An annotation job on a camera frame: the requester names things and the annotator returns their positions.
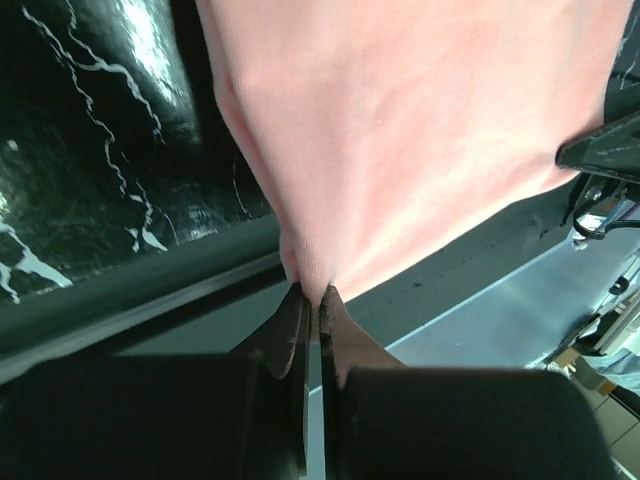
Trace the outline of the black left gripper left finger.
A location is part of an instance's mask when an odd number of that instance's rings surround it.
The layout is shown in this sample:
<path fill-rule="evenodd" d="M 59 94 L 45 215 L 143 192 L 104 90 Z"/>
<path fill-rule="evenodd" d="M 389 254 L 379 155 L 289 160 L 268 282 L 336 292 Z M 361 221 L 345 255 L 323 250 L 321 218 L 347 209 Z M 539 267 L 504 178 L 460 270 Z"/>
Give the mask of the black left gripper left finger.
<path fill-rule="evenodd" d="M 310 305 L 299 285 L 225 354 L 61 357 L 1 411 L 5 479 L 305 475 Z"/>

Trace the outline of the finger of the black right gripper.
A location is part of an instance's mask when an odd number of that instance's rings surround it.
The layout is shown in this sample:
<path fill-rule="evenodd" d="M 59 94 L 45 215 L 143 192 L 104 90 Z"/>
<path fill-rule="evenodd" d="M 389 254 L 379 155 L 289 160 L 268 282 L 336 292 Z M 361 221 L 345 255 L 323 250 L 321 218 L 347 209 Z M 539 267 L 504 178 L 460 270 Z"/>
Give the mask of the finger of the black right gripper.
<path fill-rule="evenodd" d="M 559 168 L 607 178 L 639 177 L 639 112 L 563 145 L 555 163 Z"/>

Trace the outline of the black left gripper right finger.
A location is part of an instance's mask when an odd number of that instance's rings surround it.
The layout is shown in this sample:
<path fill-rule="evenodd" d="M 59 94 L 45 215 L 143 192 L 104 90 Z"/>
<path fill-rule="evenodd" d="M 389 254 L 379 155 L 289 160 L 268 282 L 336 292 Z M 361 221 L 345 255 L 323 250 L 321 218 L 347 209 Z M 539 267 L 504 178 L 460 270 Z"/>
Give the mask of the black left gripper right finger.
<path fill-rule="evenodd" d="M 319 309 L 330 479 L 611 479 L 591 407 L 536 369 L 409 367 L 329 287 Z"/>

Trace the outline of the peach t shirt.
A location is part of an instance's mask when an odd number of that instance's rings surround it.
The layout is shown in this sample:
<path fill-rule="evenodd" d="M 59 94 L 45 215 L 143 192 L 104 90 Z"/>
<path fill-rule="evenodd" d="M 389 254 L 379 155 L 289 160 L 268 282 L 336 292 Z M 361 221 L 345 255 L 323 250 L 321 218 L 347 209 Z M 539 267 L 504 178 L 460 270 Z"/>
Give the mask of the peach t shirt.
<path fill-rule="evenodd" d="M 290 281 L 352 299 L 553 190 L 628 1 L 201 1 L 223 119 Z"/>

